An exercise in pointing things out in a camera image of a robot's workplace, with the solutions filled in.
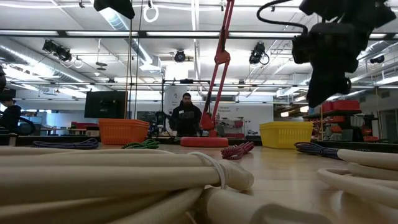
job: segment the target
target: ceiling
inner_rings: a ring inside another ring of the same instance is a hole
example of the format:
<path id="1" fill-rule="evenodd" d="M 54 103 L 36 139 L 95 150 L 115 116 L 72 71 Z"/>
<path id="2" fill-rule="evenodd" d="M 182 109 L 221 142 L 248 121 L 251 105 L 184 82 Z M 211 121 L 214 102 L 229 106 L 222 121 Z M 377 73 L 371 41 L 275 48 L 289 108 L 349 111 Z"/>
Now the ceiling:
<path id="1" fill-rule="evenodd" d="M 219 1 L 196 0 L 199 3 L 197 11 L 198 20 L 195 22 L 196 30 L 220 30 L 224 13 L 221 11 Z M 14 7 L 4 7 L 1 4 L 16 4 L 20 6 L 77 6 L 80 0 L 0 0 L 0 29 L 29 29 L 29 30 L 112 30 L 113 28 L 106 19 L 92 7 L 90 1 L 83 1 L 86 6 L 70 7 L 62 9 L 23 9 Z M 266 1 L 260 0 L 235 0 L 235 8 L 232 16 L 230 30 L 233 31 L 300 31 L 297 27 L 284 27 L 278 25 L 265 24 L 256 17 L 258 7 Z M 133 30 L 192 30 L 193 22 L 191 10 L 191 0 L 163 0 L 153 1 L 153 5 L 159 6 L 159 17 L 154 22 L 147 22 L 141 15 L 141 1 L 133 0 L 136 16 L 132 21 Z M 291 1 L 282 6 L 297 7 L 301 1 Z M 398 7 L 398 0 L 389 1 L 392 7 Z M 180 7 L 184 10 L 166 9 L 165 7 Z M 148 18 L 154 16 L 154 10 L 149 10 Z M 317 16 L 306 16 L 295 10 L 279 9 L 275 12 L 266 14 L 268 19 L 278 21 L 292 21 L 305 24 L 307 27 L 318 22 Z M 398 32 L 398 20 L 392 21 L 375 32 Z M 57 60 L 52 55 L 47 55 L 42 50 L 45 39 L 40 37 L 10 37 L 13 41 L 31 49 L 43 57 L 48 56 Z M 57 44 L 68 49 L 78 58 L 82 59 L 83 66 L 76 68 L 77 72 L 93 82 L 106 82 L 109 78 L 115 78 L 118 82 L 124 82 L 127 75 L 127 53 L 129 46 L 123 39 L 102 39 L 98 49 L 98 39 L 73 39 L 73 38 L 52 38 Z M 263 42 L 268 50 L 271 61 L 265 66 L 250 66 L 249 56 L 253 47 L 258 42 Z M 198 39 L 199 57 L 195 57 L 195 44 L 193 39 L 141 39 L 139 44 L 151 55 L 159 56 L 162 59 L 162 66 L 173 64 L 172 55 L 176 50 L 184 50 L 192 60 L 200 63 L 200 78 L 210 80 L 215 66 L 214 56 L 218 43 L 216 39 Z M 226 42 L 226 50 L 231 54 L 231 63 L 227 73 L 227 83 L 237 83 L 238 80 L 245 80 L 246 83 L 267 83 L 267 84 L 301 84 L 312 72 L 312 68 L 307 64 L 297 65 L 292 61 L 292 44 L 290 40 L 241 40 L 229 39 Z M 385 65 L 394 63 L 396 60 L 395 49 L 391 49 L 386 55 Z M 160 82 L 160 73 L 143 72 L 137 69 L 138 60 L 132 61 L 132 74 L 139 77 L 139 82 Z M 97 71 L 96 62 L 107 63 L 105 71 Z M 362 63 L 355 74 L 349 77 L 356 77 L 371 70 L 375 70 L 382 65 Z M 188 77 L 196 78 L 193 63 L 187 63 L 189 69 Z M 218 77 L 222 74 L 222 66 L 218 70 Z M 365 77 L 361 82 L 371 82 L 373 77 Z M 261 88 L 258 91 L 278 90 L 278 88 Z"/>

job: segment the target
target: ventilation pipe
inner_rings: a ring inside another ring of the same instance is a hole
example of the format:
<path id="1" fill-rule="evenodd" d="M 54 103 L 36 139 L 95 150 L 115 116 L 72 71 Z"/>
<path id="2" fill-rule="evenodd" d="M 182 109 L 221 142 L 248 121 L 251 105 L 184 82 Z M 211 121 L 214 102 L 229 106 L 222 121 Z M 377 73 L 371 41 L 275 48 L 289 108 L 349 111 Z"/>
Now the ventilation pipe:
<path id="1" fill-rule="evenodd" d="M 369 60 L 372 58 L 376 58 L 389 52 L 392 52 L 395 47 L 397 47 L 398 42 L 393 40 L 382 40 L 375 44 L 367 47 L 361 54 L 358 56 L 359 61 Z"/>
<path id="2" fill-rule="evenodd" d="M 103 9 L 99 12 L 104 19 L 111 25 L 114 30 L 126 30 L 129 31 L 129 25 L 126 24 L 125 20 L 115 10 L 109 8 Z M 138 55 L 138 58 L 143 66 L 141 70 L 149 72 L 161 72 L 160 58 L 155 55 L 149 55 L 147 50 L 138 43 L 137 39 L 131 39 L 131 48 Z"/>
<path id="3" fill-rule="evenodd" d="M 58 76 L 63 82 L 93 82 L 92 79 L 64 67 L 59 62 L 44 57 L 13 40 L 0 37 L 0 63 L 25 65 L 31 72 L 44 77 Z M 110 90 L 105 86 L 99 86 L 98 89 Z"/>

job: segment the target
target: workbench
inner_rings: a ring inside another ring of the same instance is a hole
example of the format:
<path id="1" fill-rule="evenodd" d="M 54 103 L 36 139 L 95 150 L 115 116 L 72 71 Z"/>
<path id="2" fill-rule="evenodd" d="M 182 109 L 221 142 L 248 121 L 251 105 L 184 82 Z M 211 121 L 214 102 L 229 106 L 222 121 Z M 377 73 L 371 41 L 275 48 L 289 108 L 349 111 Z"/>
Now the workbench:
<path id="1" fill-rule="evenodd" d="M 221 159 L 220 149 L 174 145 L 160 145 L 159 149 L 177 154 L 198 151 Z M 243 192 L 245 194 L 299 210 L 318 212 L 336 224 L 398 223 L 398 210 L 336 190 L 318 179 L 318 169 L 345 169 L 344 161 L 300 154 L 293 149 L 256 146 L 236 162 L 254 175 L 254 185 L 251 190 Z"/>

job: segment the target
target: person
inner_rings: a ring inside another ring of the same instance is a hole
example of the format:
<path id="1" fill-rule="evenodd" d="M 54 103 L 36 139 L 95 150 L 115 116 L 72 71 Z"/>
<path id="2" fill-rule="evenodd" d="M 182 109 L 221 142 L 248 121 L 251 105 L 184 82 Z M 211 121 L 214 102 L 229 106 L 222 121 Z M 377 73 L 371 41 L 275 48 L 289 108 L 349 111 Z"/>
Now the person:
<path id="1" fill-rule="evenodd" d="M 21 116 L 21 107 L 15 105 L 15 101 L 10 96 L 0 96 L 0 103 L 6 107 L 0 118 L 0 126 L 9 131 L 15 131 Z"/>
<path id="2" fill-rule="evenodd" d="M 192 104 L 191 94 L 182 96 L 180 106 L 174 108 L 172 119 L 169 121 L 170 128 L 177 131 L 177 136 L 197 136 L 201 111 Z"/>

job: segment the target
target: black monitor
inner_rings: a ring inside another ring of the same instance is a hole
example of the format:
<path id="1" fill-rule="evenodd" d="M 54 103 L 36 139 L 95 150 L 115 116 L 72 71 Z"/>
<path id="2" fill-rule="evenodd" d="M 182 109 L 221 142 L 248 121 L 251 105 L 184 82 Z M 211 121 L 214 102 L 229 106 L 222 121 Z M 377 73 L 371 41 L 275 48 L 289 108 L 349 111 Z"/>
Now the black monitor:
<path id="1" fill-rule="evenodd" d="M 85 118 L 124 118 L 126 109 L 125 91 L 88 92 Z"/>

